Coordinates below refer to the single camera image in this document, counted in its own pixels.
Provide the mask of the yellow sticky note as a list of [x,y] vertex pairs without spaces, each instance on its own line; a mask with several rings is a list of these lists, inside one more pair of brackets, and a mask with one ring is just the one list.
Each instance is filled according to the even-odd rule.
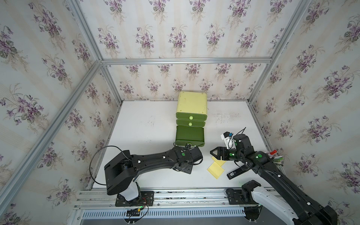
[[213,162],[207,169],[207,171],[215,178],[218,179],[223,172],[225,171],[220,165],[216,162]]
[[212,160],[213,160],[218,166],[220,166],[220,167],[222,167],[222,166],[226,163],[226,161],[224,161],[224,160],[218,160],[218,159],[216,159],[215,157],[212,157]]

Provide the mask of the green three-drawer cabinet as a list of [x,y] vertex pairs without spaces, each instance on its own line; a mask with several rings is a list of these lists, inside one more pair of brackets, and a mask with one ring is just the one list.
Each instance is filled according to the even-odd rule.
[[208,117],[207,110],[207,94],[189,91],[179,93],[175,114],[176,145],[205,145],[204,127]]

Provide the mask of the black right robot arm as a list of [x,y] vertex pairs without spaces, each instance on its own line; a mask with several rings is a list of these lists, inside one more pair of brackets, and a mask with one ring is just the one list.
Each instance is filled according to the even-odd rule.
[[264,206],[288,225],[335,225],[336,211],[329,205],[322,206],[299,189],[275,165],[268,154],[255,151],[245,134],[232,137],[233,148],[217,147],[210,154],[218,160],[241,161],[242,171],[252,170],[267,181],[282,197],[279,200],[258,182],[252,180],[241,187],[242,201]]

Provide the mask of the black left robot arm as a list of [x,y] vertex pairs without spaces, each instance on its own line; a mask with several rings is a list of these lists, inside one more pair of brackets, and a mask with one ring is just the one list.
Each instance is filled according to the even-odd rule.
[[193,166],[202,161],[203,155],[198,147],[174,146],[168,151],[150,155],[131,155],[129,150],[121,151],[104,166],[107,194],[133,201],[141,197],[136,183],[139,175],[160,169],[191,174]]

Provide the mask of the black stapler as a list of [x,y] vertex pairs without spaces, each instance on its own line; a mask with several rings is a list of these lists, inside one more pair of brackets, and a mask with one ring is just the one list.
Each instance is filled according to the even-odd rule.
[[232,179],[246,173],[249,170],[250,170],[249,167],[247,167],[246,165],[243,165],[243,166],[238,167],[236,170],[228,173],[226,176],[229,180],[232,180]]

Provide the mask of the pink pen holder cup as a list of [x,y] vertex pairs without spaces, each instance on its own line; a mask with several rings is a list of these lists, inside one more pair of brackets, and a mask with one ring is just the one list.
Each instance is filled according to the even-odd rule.
[[267,153],[270,159],[275,163],[275,165],[282,167],[284,165],[284,156],[282,156],[278,150],[273,150]]

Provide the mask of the small circuit board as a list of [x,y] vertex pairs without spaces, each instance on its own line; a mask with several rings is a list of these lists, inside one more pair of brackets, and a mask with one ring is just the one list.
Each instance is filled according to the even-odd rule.
[[131,209],[131,210],[127,210],[126,216],[127,217],[138,217],[138,216],[140,216],[140,213],[141,213],[141,209],[139,209],[139,208]]

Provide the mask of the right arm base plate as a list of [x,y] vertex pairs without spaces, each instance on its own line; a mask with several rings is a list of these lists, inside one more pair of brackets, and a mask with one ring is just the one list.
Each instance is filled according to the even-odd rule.
[[261,187],[261,184],[251,180],[242,185],[240,189],[228,188],[226,195],[230,205],[255,205],[258,204],[252,197],[255,188]]

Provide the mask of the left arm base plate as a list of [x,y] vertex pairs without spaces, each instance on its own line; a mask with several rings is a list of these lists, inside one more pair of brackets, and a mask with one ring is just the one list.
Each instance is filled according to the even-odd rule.
[[141,191],[139,196],[131,201],[125,200],[120,194],[117,195],[115,202],[116,207],[126,206],[153,206],[154,203],[154,191]]

